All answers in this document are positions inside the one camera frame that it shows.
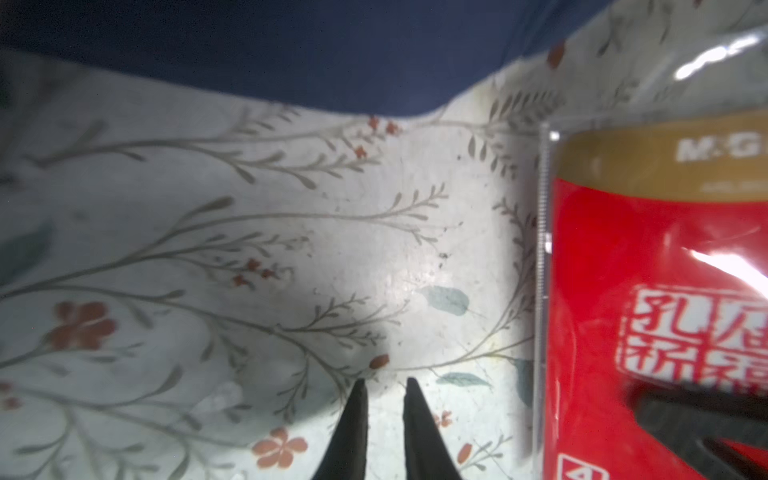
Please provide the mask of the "navy blue student backpack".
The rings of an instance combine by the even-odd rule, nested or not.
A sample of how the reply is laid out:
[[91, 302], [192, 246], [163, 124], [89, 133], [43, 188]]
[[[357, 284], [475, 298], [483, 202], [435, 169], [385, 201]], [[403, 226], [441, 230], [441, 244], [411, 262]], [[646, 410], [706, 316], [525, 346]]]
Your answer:
[[1, 43], [175, 84], [416, 116], [565, 40], [602, 1], [5, 1]]

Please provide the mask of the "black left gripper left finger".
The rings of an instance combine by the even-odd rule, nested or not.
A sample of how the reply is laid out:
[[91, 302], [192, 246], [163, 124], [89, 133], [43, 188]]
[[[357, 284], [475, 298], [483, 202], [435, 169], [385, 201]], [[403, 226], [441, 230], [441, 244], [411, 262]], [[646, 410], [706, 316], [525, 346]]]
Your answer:
[[313, 480], [363, 480], [368, 444], [368, 391], [355, 381]]

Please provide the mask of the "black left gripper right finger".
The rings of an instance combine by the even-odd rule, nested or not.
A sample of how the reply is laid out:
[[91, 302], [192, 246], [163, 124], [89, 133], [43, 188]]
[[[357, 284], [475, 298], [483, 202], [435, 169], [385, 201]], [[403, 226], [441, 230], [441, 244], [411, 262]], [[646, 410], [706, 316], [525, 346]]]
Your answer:
[[418, 381], [409, 377], [403, 408], [408, 480], [460, 480]]

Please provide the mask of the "red card pack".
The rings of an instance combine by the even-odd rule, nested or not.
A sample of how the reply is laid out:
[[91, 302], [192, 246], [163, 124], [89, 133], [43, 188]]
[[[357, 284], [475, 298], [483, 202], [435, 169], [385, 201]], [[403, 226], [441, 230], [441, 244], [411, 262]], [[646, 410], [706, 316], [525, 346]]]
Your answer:
[[767, 475], [767, 112], [543, 133], [543, 479]]

